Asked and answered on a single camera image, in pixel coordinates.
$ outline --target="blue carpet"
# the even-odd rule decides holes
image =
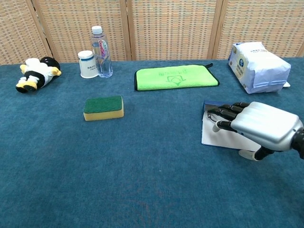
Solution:
[[[29,94],[15,89],[19,65],[0,66],[0,227],[304,227],[298,152],[252,162],[200,143],[204,100],[259,101],[304,120],[304,58],[285,60],[291,87],[252,95],[226,60],[114,62],[108,79],[63,63]],[[217,87],[134,90],[141,68],[211,62]],[[84,121],[87,98],[112,95],[124,118]]]

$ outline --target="green cloth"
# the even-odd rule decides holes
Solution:
[[[218,86],[219,81],[203,65],[169,66],[141,69],[135,73],[138,91],[186,87]]]
[[[103,113],[122,109],[122,97],[89,98],[85,102],[84,113]]]

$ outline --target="bottle label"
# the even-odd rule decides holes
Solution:
[[[106,57],[108,53],[108,47],[106,45],[106,42],[103,39],[100,39],[98,41],[98,44],[102,58]]]

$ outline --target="robotic hand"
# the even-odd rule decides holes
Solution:
[[[208,110],[208,114],[221,116],[228,121],[217,121],[213,131],[233,131],[261,145],[256,152],[240,150],[247,159],[259,161],[275,151],[295,149],[304,159],[304,128],[295,114],[259,103],[238,102]]]

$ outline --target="paper cup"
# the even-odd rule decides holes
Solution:
[[[78,53],[80,75],[83,78],[93,78],[98,76],[96,60],[92,51],[81,51]]]

